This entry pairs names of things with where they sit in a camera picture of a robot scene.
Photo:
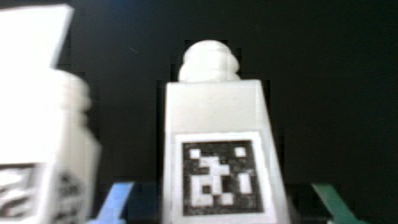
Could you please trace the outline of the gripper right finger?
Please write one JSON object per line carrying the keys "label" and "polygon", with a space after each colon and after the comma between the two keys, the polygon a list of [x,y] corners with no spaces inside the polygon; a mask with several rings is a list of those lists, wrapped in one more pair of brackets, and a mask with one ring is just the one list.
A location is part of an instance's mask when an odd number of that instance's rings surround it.
{"label": "gripper right finger", "polygon": [[312,183],[310,187],[330,213],[326,224],[369,224],[353,215],[334,186],[326,183]]}

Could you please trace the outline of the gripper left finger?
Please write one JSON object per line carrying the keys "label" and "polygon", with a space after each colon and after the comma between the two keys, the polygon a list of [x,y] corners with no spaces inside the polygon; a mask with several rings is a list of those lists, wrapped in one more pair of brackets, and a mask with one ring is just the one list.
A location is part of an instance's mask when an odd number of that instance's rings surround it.
{"label": "gripper left finger", "polygon": [[126,220],[120,215],[133,185],[133,182],[117,182],[111,185],[97,216],[87,221],[87,224],[126,224]]}

